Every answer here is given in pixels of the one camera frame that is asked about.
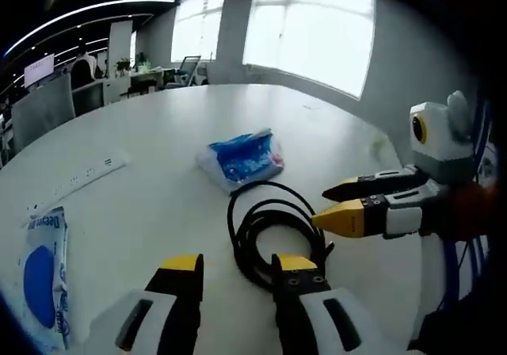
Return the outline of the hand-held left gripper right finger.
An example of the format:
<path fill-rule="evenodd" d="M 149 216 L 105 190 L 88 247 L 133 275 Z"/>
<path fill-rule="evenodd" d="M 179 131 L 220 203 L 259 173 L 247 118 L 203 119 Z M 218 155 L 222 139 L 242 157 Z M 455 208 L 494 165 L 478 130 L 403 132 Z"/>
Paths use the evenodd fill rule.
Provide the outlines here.
<path fill-rule="evenodd" d="M 273 299 L 283 354 L 379 354 L 380 330 L 345 288 L 303 256 L 274 254 Z"/>

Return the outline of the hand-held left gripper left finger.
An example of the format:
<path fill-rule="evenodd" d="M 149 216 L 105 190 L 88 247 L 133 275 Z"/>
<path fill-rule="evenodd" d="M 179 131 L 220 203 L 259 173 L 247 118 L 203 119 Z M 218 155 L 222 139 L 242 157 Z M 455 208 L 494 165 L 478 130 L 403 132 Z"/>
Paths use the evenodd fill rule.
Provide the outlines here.
<path fill-rule="evenodd" d="M 192 354 L 200 327 L 204 256 L 169 258 L 143 289 L 94 320 L 96 354 Z"/>

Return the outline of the person's right hand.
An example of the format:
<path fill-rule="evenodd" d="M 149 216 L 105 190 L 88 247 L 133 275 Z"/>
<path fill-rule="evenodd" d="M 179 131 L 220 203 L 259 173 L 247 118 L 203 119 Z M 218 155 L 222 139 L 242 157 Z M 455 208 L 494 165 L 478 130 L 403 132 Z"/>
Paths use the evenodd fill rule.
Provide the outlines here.
<path fill-rule="evenodd" d="M 499 181 L 483 187 L 472 182 L 450 193 L 432 233 L 442 239 L 466 242 L 481 235 L 501 233 Z"/>

